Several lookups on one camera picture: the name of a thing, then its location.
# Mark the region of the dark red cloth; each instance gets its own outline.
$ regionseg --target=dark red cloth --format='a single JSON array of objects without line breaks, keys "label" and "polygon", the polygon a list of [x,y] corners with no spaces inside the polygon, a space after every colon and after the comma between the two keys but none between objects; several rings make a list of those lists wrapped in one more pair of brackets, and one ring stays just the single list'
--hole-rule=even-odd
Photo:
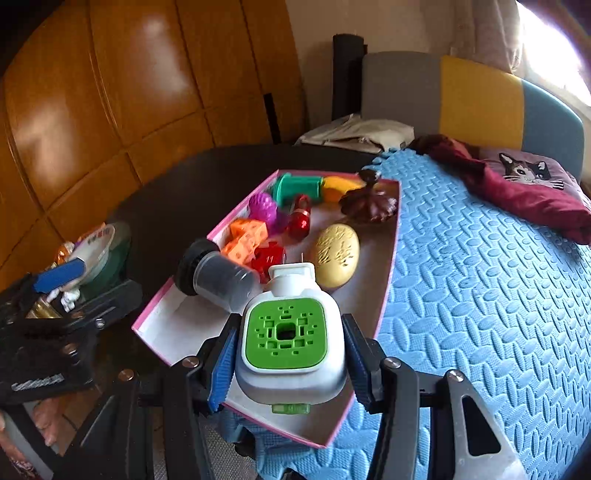
[{"label": "dark red cloth", "polygon": [[481,199],[532,223],[558,230],[580,245],[591,244],[591,212],[564,191],[505,180],[485,161],[473,158],[465,145],[443,135],[421,137],[411,148],[453,167],[468,191]]}]

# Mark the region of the orange building block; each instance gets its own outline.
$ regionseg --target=orange building block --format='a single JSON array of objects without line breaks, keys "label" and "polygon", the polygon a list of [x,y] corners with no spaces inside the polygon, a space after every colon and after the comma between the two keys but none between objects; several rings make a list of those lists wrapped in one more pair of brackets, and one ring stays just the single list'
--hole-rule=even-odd
[{"label": "orange building block", "polygon": [[230,234],[233,240],[222,248],[222,255],[238,264],[243,264],[252,257],[255,248],[268,237],[265,222],[245,218],[239,218],[230,224]]},{"label": "orange building block", "polygon": [[222,255],[225,255],[233,262],[242,265],[248,257],[253,253],[254,249],[248,248],[242,243],[239,238],[231,240],[224,248],[222,248]]},{"label": "orange building block", "polygon": [[267,225],[260,220],[250,220],[248,218],[239,218],[230,224],[230,233],[232,238],[238,238],[250,232],[255,237],[255,240],[261,244],[267,240]]}]

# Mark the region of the gold embossed egg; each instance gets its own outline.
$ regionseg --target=gold embossed egg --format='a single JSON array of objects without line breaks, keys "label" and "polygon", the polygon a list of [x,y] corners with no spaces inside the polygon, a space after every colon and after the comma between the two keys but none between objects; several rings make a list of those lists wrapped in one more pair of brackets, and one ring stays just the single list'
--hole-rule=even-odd
[{"label": "gold embossed egg", "polygon": [[335,223],[320,233],[312,251],[316,283],[337,288],[355,273],[359,260],[359,238],[349,225]]}]

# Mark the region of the beige cloth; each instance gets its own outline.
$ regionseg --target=beige cloth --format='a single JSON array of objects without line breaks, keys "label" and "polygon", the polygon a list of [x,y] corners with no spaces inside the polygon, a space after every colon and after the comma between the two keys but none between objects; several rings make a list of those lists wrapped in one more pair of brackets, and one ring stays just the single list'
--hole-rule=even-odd
[{"label": "beige cloth", "polygon": [[400,150],[413,140],[414,128],[409,125],[395,120],[364,120],[352,113],[305,133],[297,143],[378,154],[390,148]]},{"label": "beige cloth", "polygon": [[522,57],[515,0],[453,0],[455,35],[450,54],[515,73]]}]

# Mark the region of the cat pillow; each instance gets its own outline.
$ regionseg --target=cat pillow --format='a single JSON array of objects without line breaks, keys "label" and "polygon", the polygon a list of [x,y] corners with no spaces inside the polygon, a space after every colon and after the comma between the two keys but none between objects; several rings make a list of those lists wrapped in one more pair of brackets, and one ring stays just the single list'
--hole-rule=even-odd
[{"label": "cat pillow", "polygon": [[509,148],[485,147],[480,149],[479,158],[505,180],[562,190],[591,210],[591,200],[583,193],[575,178],[552,158]]}]

